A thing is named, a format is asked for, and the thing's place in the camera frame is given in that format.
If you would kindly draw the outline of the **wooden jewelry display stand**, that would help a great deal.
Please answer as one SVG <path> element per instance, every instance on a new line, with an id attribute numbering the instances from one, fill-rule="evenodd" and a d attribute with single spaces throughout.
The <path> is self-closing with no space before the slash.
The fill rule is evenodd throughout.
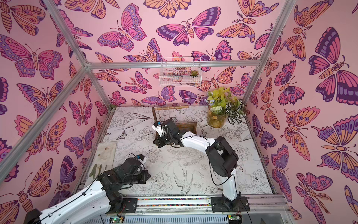
<path id="1" fill-rule="evenodd" d="M 197 134 L 197 122 L 196 121 L 182 121 L 182 115 L 189 106 L 164 106 L 164 107 L 152 107 L 152 113 L 154 121 L 165 121 L 167 119 L 172 118 L 173 122 L 177 125 L 178 129 L 183 130 L 186 129 L 191 131 L 194 134 Z"/>

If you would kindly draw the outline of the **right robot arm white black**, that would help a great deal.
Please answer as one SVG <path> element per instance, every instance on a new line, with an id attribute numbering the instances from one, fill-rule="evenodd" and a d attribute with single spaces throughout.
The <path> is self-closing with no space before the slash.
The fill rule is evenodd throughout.
<path id="1" fill-rule="evenodd" d="M 222 196 L 211 197 L 209 200 L 213 212 L 250 211 L 247 198 L 241 195 L 236 186 L 239 157 L 224 137 L 213 139 L 180 130 L 172 119 L 154 122 L 153 129 L 158 134 L 153 143 L 158 147 L 165 145 L 190 147 L 207 155 L 210 175 L 211 177 L 217 175 L 219 180 L 214 185 L 222 187 Z"/>

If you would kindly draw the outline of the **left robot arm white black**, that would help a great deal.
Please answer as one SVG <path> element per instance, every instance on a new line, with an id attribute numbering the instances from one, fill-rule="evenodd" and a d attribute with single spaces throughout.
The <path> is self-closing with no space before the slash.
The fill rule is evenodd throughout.
<path id="1" fill-rule="evenodd" d="M 149 180 L 145 162 L 144 155 L 127 158 L 122 165 L 102 172 L 89 186 L 64 201 L 42 211 L 33 209 L 25 216 L 24 223 L 80 224 L 108 212 L 131 209 L 120 190 Z"/>

